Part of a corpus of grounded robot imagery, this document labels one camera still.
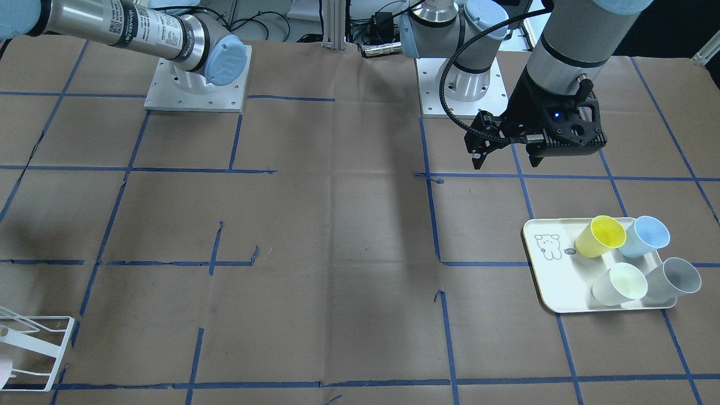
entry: blue cup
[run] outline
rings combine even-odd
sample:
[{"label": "blue cup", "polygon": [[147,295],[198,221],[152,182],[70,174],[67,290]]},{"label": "blue cup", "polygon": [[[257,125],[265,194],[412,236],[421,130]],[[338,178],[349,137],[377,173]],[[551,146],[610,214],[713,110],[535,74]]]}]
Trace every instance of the blue cup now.
[{"label": "blue cup", "polygon": [[637,218],[625,232],[627,240],[618,250],[626,257],[640,257],[666,247],[670,243],[670,232],[657,218],[642,216]]}]

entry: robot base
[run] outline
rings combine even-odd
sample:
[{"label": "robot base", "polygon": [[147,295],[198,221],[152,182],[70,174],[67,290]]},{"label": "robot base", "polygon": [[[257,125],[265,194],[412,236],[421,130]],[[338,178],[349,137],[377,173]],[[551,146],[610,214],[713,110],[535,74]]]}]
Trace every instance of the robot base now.
[{"label": "robot base", "polygon": [[187,72],[176,76],[173,63],[160,59],[153,82],[145,99],[146,110],[242,112],[245,89],[252,56],[252,47],[246,46],[248,65],[233,83],[227,86],[205,84],[204,77]]},{"label": "robot base", "polygon": [[[415,59],[418,67],[418,87],[420,88],[420,106],[425,118],[447,118],[440,104],[439,86],[436,78],[438,71],[445,67],[447,59],[444,58],[421,58]],[[498,60],[492,62],[490,68],[490,85],[487,87],[485,96],[476,102],[459,102],[446,96],[445,100],[452,112],[460,118],[474,119],[480,110],[489,111],[494,115],[500,115],[508,107],[508,95],[505,93],[505,83],[500,73]]]}]

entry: cup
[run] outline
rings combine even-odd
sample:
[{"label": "cup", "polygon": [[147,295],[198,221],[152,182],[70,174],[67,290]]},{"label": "cup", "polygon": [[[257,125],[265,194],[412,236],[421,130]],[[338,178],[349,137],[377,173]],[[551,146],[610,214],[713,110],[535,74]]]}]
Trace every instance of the cup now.
[{"label": "cup", "polygon": [[625,228],[618,220],[599,215],[575,239],[575,248],[585,257],[598,257],[623,246],[626,237]]},{"label": "cup", "polygon": [[642,216],[637,218],[625,232],[627,240],[618,250],[626,257],[636,258],[655,252],[670,243],[670,232],[660,220]]},{"label": "cup", "polygon": [[629,263],[615,263],[593,284],[593,296],[607,306],[639,300],[647,294],[647,280]]},{"label": "cup", "polygon": [[670,257],[647,273],[647,295],[658,300],[669,300],[700,290],[700,273],[687,260]]}]

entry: white tray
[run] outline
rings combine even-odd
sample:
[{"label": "white tray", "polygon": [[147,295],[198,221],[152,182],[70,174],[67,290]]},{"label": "white tray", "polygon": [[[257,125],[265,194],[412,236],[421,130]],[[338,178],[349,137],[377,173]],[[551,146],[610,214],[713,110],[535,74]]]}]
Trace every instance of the white tray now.
[{"label": "white tray", "polygon": [[[575,251],[575,239],[592,218],[531,219],[523,227],[523,238],[530,256],[540,298],[553,312],[631,311],[672,308],[677,298],[658,301],[650,297],[617,306],[604,306],[591,292],[593,283],[617,262],[625,262],[647,274],[662,260],[657,252],[637,259],[623,256],[617,249],[594,259]],[[623,227],[634,218],[617,218]]]}]

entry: qr code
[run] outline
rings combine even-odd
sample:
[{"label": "qr code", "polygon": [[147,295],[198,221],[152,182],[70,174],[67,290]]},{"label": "qr code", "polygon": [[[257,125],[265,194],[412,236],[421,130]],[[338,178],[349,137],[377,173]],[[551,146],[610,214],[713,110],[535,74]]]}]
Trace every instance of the qr code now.
[{"label": "qr code", "polygon": [[120,34],[122,32],[122,24],[115,20],[110,21],[110,32]]}]

